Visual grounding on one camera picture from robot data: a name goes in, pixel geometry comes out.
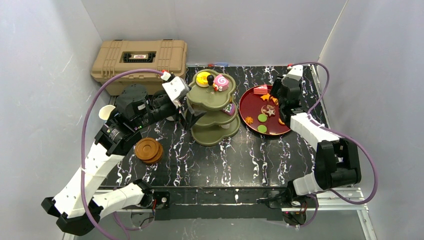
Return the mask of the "star shaped cookie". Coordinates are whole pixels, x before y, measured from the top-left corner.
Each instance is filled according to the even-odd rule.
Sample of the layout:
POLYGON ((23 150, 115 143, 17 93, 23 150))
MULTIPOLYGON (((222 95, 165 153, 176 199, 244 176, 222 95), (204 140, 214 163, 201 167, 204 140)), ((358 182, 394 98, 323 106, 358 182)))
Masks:
POLYGON ((275 115, 275 108, 274 107, 267 107, 264 112, 268 117, 272 117, 272 116, 275 115))

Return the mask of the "green three-tier dessert stand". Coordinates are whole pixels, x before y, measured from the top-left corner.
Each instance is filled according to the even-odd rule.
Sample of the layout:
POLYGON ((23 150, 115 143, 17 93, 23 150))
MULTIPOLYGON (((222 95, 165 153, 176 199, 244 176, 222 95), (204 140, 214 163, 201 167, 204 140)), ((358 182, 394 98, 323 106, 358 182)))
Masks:
POLYGON ((200 118, 191 128, 194 140, 202 146, 214 146, 225 138, 234 136, 240 129, 241 119, 238 116, 238 107, 235 103, 236 81, 229 74, 219 73, 212 69, 198 71, 192 78, 189 86, 190 92, 186 96, 193 107, 200 107, 207 113, 200 118), (196 84, 198 72, 209 72, 207 78, 209 86, 200 87, 196 84), (215 91, 213 84, 218 75, 223 75, 229 80, 229 88, 226 91, 215 91), (229 103, 236 105, 234 115, 229 116, 222 109, 229 103))

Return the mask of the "yellow frosted donut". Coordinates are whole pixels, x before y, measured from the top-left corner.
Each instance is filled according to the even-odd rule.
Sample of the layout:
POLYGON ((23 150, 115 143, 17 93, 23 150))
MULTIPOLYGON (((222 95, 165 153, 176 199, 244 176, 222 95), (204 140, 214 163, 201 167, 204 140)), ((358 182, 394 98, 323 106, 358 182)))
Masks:
POLYGON ((208 77, 212 76, 209 72, 207 71, 202 71, 202 72, 198 72, 196 77, 195 77, 195 83, 202 88, 207 88, 209 87, 209 82, 208 82, 208 77))

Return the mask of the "purple cake slice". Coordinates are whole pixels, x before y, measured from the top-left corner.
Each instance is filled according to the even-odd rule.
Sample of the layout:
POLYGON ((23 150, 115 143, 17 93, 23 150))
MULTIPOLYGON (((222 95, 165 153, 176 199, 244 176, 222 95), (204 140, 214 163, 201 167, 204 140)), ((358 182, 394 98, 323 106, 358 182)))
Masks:
POLYGON ((231 102, 228 105, 226 105, 221 111, 229 116, 233 116, 236 112, 237 106, 231 102))

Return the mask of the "pink swirl roll cake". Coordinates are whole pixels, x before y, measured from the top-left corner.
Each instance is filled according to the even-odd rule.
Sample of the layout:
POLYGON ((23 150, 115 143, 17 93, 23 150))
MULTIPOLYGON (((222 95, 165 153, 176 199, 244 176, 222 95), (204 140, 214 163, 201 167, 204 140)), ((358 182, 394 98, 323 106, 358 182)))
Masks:
POLYGON ((217 75, 213 81, 213 88, 216 92, 224 92, 229 88, 230 81, 222 74, 217 75))

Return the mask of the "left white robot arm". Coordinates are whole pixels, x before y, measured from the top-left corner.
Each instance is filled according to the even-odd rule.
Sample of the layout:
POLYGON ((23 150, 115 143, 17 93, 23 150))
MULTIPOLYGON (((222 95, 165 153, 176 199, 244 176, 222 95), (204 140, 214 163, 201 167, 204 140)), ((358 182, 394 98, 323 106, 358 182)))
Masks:
POLYGON ((204 115, 203 111, 180 110, 191 88, 164 83, 163 89, 149 95, 145 86, 127 86, 113 105, 102 109, 105 121, 94 138, 84 161, 68 184, 53 197, 46 197, 41 206, 57 218, 56 225, 64 232, 83 236, 95 228, 105 216, 128 206, 153 208, 157 197, 153 188, 137 179, 128 185, 102 195, 96 191, 109 172, 120 163, 142 139, 141 131, 168 117, 190 129, 204 115))

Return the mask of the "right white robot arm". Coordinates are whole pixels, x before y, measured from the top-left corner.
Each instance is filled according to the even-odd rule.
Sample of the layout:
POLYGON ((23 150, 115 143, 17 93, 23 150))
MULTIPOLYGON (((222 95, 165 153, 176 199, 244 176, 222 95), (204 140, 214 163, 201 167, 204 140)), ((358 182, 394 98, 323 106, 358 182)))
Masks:
POLYGON ((300 81, 278 76, 270 90, 278 101, 279 118, 315 150, 313 171, 288 182, 267 201, 297 201, 301 196, 357 184, 362 179, 358 147, 351 140, 325 130, 300 103, 300 81))

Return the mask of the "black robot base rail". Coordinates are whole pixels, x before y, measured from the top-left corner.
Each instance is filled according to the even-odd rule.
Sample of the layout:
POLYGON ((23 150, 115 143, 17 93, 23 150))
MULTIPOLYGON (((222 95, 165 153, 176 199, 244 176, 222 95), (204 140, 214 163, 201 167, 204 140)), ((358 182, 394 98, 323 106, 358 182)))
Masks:
POLYGON ((318 206, 314 196, 297 196, 287 187, 157 186, 129 210, 154 214, 156 221, 182 219, 266 219, 293 215, 304 223, 318 206))

